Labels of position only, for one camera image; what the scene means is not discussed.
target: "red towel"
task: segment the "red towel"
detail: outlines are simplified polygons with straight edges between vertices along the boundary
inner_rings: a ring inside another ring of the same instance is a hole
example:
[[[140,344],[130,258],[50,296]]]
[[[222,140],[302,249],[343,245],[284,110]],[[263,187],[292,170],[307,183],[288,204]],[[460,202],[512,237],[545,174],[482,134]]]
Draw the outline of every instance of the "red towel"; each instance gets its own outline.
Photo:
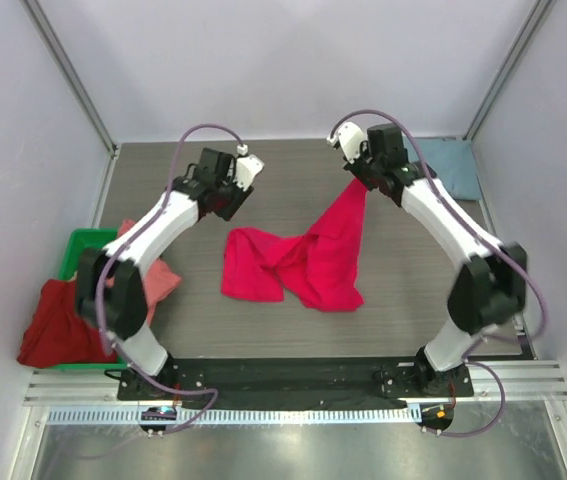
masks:
[[[255,228],[232,230],[225,249],[224,295],[280,302],[283,287],[307,308],[352,311],[364,300],[354,287],[367,189],[352,181],[310,229],[281,238]]]
[[[103,353],[99,332],[74,313],[76,282],[48,280],[32,324],[23,335],[18,362],[46,368],[60,363],[114,363]]]
[[[119,236],[134,226],[125,220]],[[143,278],[148,305],[146,321],[151,323],[156,304],[181,283],[181,277],[163,260],[156,260]],[[74,312],[76,282],[48,280],[41,289],[32,323],[23,335],[18,362],[47,368],[61,363],[113,363],[116,354],[103,353],[99,333]]]

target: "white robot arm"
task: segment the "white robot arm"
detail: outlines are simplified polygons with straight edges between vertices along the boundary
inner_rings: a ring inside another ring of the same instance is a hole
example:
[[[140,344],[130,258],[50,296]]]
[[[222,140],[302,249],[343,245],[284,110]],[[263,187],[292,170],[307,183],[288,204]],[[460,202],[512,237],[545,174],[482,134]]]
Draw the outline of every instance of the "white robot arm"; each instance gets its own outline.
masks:
[[[152,263],[185,230],[208,213],[230,220],[254,190],[252,184],[263,162],[248,155],[244,146],[239,156],[203,149],[192,175],[177,177],[172,189],[125,235],[103,249],[85,249],[79,260],[75,307],[88,323],[96,325],[95,292],[98,277],[108,259],[137,234],[158,212],[160,217],[120,254],[112,268],[114,283],[104,292],[107,335],[120,343],[125,355],[146,374],[163,385],[172,385],[173,359],[157,341],[146,322],[147,302],[143,278]]]
[[[403,136],[392,124],[379,125],[364,133],[346,122],[327,139],[340,148],[345,170],[351,171],[369,190],[378,188],[394,203],[416,218],[452,261],[458,272],[448,297],[449,318],[437,336],[421,348],[415,366],[424,390],[441,374],[453,372],[464,354],[485,334],[497,329],[525,306],[525,282],[490,250],[470,235],[432,191],[420,164],[408,163]],[[510,256],[524,269],[525,250],[504,245],[485,232],[449,196],[440,180],[437,189],[447,203],[483,239]]]

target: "black mounting plate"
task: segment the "black mounting plate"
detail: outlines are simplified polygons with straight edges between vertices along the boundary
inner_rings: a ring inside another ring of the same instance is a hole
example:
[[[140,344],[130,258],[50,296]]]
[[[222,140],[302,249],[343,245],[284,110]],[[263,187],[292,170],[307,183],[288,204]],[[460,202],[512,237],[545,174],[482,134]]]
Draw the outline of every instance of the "black mounting plate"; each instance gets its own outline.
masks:
[[[178,388],[214,387],[215,409],[223,410],[379,410],[404,408],[406,398],[447,398],[450,387],[424,395],[415,382],[410,358],[175,359]],[[463,365],[454,380],[455,395],[474,389]],[[122,372],[121,401],[175,400],[138,374]],[[182,397],[186,408],[201,408],[209,397]]]

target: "metal floor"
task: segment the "metal floor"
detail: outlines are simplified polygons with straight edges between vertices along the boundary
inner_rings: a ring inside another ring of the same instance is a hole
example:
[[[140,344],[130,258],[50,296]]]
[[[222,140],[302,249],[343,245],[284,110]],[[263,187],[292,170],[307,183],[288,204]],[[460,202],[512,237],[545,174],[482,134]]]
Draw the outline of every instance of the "metal floor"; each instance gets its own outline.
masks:
[[[366,303],[355,313],[304,308],[291,293],[279,304],[233,300],[220,293],[228,232],[254,226],[299,235],[351,181],[340,155],[323,140],[248,142],[265,162],[255,191],[233,221],[210,216],[185,232],[163,258],[183,283],[159,304],[153,329],[177,357],[321,357],[413,355],[436,335],[446,316],[455,272],[416,220],[378,192],[368,195],[357,287]],[[232,142],[191,142],[177,169],[198,161],[209,146],[235,151]],[[114,168],[101,225],[139,219],[164,189],[173,143],[125,144]],[[479,205],[463,203],[476,219]],[[514,337],[508,325],[504,332]],[[516,354],[516,345],[491,342],[483,354]]]
[[[484,425],[496,408],[459,404],[454,429]],[[423,434],[412,424],[195,428],[164,439],[139,438],[99,460],[72,458],[107,452],[139,432],[126,426],[47,427],[32,479],[567,480],[543,402],[508,403],[496,426],[463,440]],[[59,448],[64,453],[56,455]]]

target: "green plastic basket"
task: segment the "green plastic basket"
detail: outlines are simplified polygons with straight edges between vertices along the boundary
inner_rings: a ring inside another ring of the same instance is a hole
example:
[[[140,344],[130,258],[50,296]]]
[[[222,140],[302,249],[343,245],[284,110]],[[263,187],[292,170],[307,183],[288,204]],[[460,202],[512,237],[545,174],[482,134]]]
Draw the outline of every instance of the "green plastic basket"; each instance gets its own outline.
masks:
[[[59,280],[72,278],[79,265],[79,257],[86,248],[103,248],[116,238],[115,228],[79,228],[72,232],[67,242],[67,249],[59,271]],[[122,370],[126,363],[118,359],[117,363],[62,363],[50,367],[53,370]]]

